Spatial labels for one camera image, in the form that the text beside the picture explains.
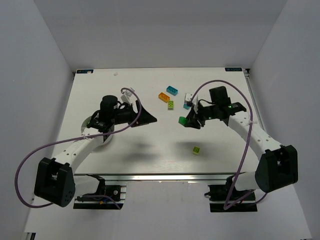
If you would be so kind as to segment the green lego brick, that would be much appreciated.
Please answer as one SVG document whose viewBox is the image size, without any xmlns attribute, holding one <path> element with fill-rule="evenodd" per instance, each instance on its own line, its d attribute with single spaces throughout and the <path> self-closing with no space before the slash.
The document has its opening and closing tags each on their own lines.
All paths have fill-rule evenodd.
<svg viewBox="0 0 320 240">
<path fill-rule="evenodd" d="M 180 116 L 179 119 L 178 119 L 178 123 L 181 124 L 182 126 L 184 126 L 187 122 L 187 118 L 186 117 L 183 117 L 183 116 Z"/>
</svg>

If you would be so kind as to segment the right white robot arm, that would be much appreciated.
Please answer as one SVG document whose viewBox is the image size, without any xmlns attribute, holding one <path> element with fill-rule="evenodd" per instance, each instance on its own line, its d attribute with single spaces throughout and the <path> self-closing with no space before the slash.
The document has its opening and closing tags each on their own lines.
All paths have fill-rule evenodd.
<svg viewBox="0 0 320 240">
<path fill-rule="evenodd" d="M 298 152 L 292 145 L 283 145 L 254 123 L 250 113 L 239 102 L 231 102 L 224 86 L 210 89 L 211 101 L 203 106 L 191 93 L 186 93 L 184 102 L 190 106 L 187 117 L 179 123 L 186 128 L 200 129 L 208 120 L 220 120 L 234 130 L 258 158 L 254 172 L 231 177 L 236 191 L 262 190 L 270 193 L 298 181 Z"/>
</svg>

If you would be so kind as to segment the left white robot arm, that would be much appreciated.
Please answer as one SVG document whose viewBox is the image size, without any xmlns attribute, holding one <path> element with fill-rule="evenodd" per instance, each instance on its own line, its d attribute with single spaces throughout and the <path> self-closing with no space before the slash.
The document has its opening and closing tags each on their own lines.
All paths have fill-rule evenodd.
<svg viewBox="0 0 320 240">
<path fill-rule="evenodd" d="M 88 119 L 82 137 L 53 158 L 43 158 L 37 168 L 34 194 L 60 207 L 66 207 L 76 195 L 75 171 L 96 148 L 110 141 L 116 125 L 139 127 L 157 122 L 157 118 L 141 103 L 120 103 L 114 95 L 106 95 L 100 107 Z"/>
</svg>

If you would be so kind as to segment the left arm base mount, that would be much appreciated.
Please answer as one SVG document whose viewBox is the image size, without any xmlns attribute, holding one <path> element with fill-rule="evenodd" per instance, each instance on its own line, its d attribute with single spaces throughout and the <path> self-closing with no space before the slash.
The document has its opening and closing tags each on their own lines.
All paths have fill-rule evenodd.
<svg viewBox="0 0 320 240">
<path fill-rule="evenodd" d="M 74 200 L 76 210 L 121 210 L 124 206 L 127 186 L 121 184 L 105 185 L 101 194 L 95 196 L 78 196 Z"/>
</svg>

